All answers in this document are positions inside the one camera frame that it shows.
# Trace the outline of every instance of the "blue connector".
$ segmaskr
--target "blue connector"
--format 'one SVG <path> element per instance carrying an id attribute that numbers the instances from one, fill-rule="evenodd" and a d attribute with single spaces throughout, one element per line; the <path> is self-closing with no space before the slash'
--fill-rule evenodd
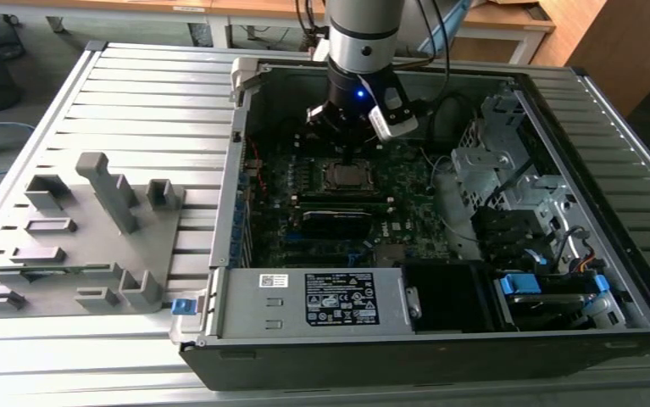
<path id="1" fill-rule="evenodd" d="M 501 278 L 504 294 L 540 294 L 541 286 L 534 274 L 513 273 Z"/>
<path id="2" fill-rule="evenodd" d="M 594 283 L 596 283 L 596 286 L 598 287 L 600 293 L 605 293 L 605 292 L 608 292 L 608 290 L 610 290 L 609 280 L 606 280 L 606 276 L 597 274 L 594 276 Z"/>
<path id="3" fill-rule="evenodd" d="M 188 298 L 177 298 L 171 303 L 172 315 L 196 315 L 197 314 L 197 300 Z"/>

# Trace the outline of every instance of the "aluminum extrusion table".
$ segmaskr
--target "aluminum extrusion table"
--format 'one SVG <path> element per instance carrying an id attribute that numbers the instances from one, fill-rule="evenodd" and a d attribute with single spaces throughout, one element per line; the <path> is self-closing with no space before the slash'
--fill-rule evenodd
<path id="1" fill-rule="evenodd" d="M 132 184 L 168 178 L 187 187 L 165 296 L 201 289 L 231 134 L 229 69 L 245 55 L 304 59 L 300 53 L 116 43 L 103 50 L 91 47 L 0 185 L 0 239 L 5 239 L 1 227 L 15 216 L 15 205 L 25 202 L 21 189 L 36 167 L 72 171 L 71 162 L 81 151 L 103 151 L 109 166 L 125 170 Z M 568 69 L 453 65 L 532 76 L 650 261 L 650 153 L 592 80 Z M 432 400 L 453 397 L 469 397 L 478 405 L 492 396 L 504 404 L 572 405 L 594 402 L 598 395 L 621 405 L 640 405 L 649 397 L 650 405 L 650 355 L 613 360 L 550 380 L 216 393 L 204 388 L 179 357 L 168 340 L 169 324 L 168 310 L 152 315 L 0 320 L 0 405 L 348 405 L 368 401 L 436 405 Z M 470 405 L 466 400 L 460 403 Z"/>

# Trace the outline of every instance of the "black cable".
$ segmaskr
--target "black cable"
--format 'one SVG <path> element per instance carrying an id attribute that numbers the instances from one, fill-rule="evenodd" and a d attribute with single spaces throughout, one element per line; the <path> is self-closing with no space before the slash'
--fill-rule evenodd
<path id="1" fill-rule="evenodd" d="M 308 31 L 307 27 L 304 26 L 303 11 L 300 9 L 300 0 L 295 0 L 295 8 L 296 8 L 296 12 L 297 12 L 297 21 L 300 21 L 300 27 L 303 27 L 303 33 L 311 39 L 311 41 L 315 42 L 315 36 L 312 35 L 312 33 Z"/>
<path id="2" fill-rule="evenodd" d="M 486 207 L 493 199 L 501 194 L 502 191 L 505 191 L 508 188 L 510 188 L 518 179 L 522 177 L 522 175 L 526 173 L 528 169 L 530 168 L 530 165 L 533 165 L 533 159 L 528 159 L 528 161 L 524 163 L 524 165 L 513 172 L 513 174 L 508 177 L 508 180 L 501 184 L 500 187 L 497 187 L 490 195 L 485 198 L 485 201 L 482 202 L 482 207 Z"/>
<path id="3" fill-rule="evenodd" d="M 307 13 L 307 18 L 311 21 L 312 30 L 319 30 L 317 24 L 315 24 L 315 10 L 312 9 L 312 0 L 304 0 L 304 12 Z"/>
<path id="4" fill-rule="evenodd" d="M 425 127 L 425 142 L 433 142 L 436 139 L 437 112 L 440 112 L 440 108 L 442 107 L 445 100 L 448 99 L 453 99 L 457 102 L 461 102 L 466 109 L 470 109 L 470 111 L 473 112 L 473 119 L 478 118 L 478 110 L 474 100 L 460 91 L 448 92 L 445 95 L 442 95 L 442 97 L 437 98 L 437 100 L 433 101 L 432 113 L 428 119 L 428 125 Z"/>
<path id="5" fill-rule="evenodd" d="M 404 64 L 393 65 L 392 68 L 395 70 L 409 70 L 412 68 L 417 68 L 420 66 L 425 66 L 430 64 L 436 60 L 436 37 L 433 36 L 433 31 L 430 29 L 430 22 L 428 21 L 428 14 L 425 13 L 425 7 L 423 6 L 423 1 L 416 0 L 417 8 L 420 9 L 420 15 L 423 16 L 423 21 L 425 21 L 425 28 L 428 29 L 428 35 L 430 36 L 430 46 L 433 47 L 433 54 L 428 57 L 428 59 L 421 59 L 420 61 L 407 62 Z"/>
<path id="6" fill-rule="evenodd" d="M 440 23 L 440 30 L 442 31 L 444 47 L 445 47 L 445 83 L 440 91 L 440 98 L 445 96 L 448 82 L 450 81 L 450 42 L 448 41 L 448 30 L 445 29 L 445 22 L 442 21 L 442 14 L 440 13 L 440 7 L 437 6 L 437 1 L 430 0 L 433 8 L 436 9 L 437 21 Z"/>
<path id="7" fill-rule="evenodd" d="M 564 237 L 561 238 L 561 242 L 558 243 L 558 247 L 556 249 L 557 256 L 553 257 L 553 265 L 550 266 L 550 270 L 556 271 L 558 268 L 558 260 L 561 259 L 561 256 L 564 255 L 564 250 L 565 250 L 565 244 L 569 241 L 569 237 L 572 236 L 573 233 L 577 231 L 584 231 L 584 226 L 573 226 L 568 231 L 564 233 Z"/>

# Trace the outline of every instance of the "desk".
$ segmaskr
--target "desk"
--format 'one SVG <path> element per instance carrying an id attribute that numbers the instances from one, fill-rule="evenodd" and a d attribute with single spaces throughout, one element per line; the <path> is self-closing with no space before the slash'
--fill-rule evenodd
<path id="1" fill-rule="evenodd" d="M 293 0 L 0 0 L 0 14 L 207 23 L 217 48 L 229 47 L 232 25 L 300 26 Z M 315 18 L 323 24 L 321 2 L 315 2 Z M 468 13 L 453 58 L 528 64 L 554 27 L 520 6 L 486 3 Z"/>

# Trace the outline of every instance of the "white label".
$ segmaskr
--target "white label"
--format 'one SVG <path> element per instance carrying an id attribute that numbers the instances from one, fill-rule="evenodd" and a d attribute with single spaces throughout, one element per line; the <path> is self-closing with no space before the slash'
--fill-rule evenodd
<path id="1" fill-rule="evenodd" d="M 260 274 L 259 286 L 261 288 L 287 287 L 289 285 L 289 275 L 287 274 Z"/>
<path id="2" fill-rule="evenodd" d="M 191 11 L 192 13 L 204 13 L 204 8 L 203 7 L 175 6 L 175 11 Z"/>

